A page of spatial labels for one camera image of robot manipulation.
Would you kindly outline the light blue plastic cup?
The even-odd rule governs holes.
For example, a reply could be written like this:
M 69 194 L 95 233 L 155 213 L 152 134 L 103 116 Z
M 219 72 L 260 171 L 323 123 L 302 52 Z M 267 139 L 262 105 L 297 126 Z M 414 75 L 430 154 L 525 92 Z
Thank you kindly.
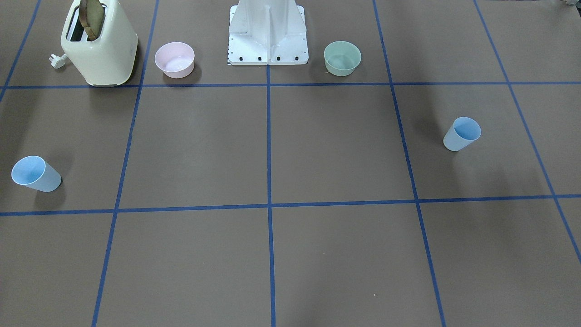
M 464 149 L 479 137 L 482 129 L 477 121 L 470 117 L 458 117 L 443 138 L 446 149 L 457 152 Z
M 60 174 L 45 159 L 35 155 L 17 161 L 11 176 L 16 184 L 45 193 L 56 190 L 62 182 Z

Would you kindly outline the green plastic bowl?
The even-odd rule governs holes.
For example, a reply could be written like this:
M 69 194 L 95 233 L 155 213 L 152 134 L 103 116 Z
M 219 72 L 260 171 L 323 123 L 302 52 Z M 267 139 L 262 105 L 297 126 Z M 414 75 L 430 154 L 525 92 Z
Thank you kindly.
M 334 76 L 349 76 L 359 66 L 362 54 L 359 48 L 347 41 L 334 41 L 324 50 L 326 70 Z

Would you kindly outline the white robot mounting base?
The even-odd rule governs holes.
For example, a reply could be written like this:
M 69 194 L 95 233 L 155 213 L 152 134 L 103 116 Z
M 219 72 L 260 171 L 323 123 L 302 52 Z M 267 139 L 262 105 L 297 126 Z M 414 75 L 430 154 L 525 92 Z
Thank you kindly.
M 305 9 L 294 0 L 240 0 L 229 10 L 232 66 L 309 62 Z

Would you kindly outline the pink plastic bowl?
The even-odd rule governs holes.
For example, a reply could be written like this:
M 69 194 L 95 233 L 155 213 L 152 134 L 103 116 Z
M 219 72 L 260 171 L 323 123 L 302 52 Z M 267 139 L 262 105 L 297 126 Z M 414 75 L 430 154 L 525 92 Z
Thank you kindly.
M 186 43 L 167 43 L 158 48 L 154 54 L 154 62 L 166 76 L 180 79 L 193 72 L 195 68 L 195 52 Z

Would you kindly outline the cream two-slot toaster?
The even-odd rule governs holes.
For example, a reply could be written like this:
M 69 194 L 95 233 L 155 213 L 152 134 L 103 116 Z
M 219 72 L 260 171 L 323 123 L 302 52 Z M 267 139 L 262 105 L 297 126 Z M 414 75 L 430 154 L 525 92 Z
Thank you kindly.
M 118 0 L 102 0 L 104 21 L 100 35 L 89 40 L 79 19 L 80 0 L 72 2 L 60 45 L 86 82 L 95 87 L 125 83 L 133 72 L 138 36 Z

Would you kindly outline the brown toast slice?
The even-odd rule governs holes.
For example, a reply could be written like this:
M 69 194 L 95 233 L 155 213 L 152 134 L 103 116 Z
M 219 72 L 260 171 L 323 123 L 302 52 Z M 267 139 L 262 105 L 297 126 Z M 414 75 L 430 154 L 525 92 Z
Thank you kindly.
M 100 36 L 104 17 L 104 7 L 99 0 L 81 0 L 79 2 L 79 22 L 89 41 L 95 41 Z

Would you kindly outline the white toaster power plug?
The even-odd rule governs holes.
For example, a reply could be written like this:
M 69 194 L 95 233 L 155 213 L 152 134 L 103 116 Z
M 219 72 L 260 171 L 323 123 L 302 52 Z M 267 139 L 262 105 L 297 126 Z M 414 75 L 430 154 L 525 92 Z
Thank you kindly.
M 61 56 L 57 56 L 56 54 L 52 54 L 49 57 L 50 65 L 54 69 L 62 68 L 67 63 L 67 60 L 68 60 L 67 54 L 62 54 Z

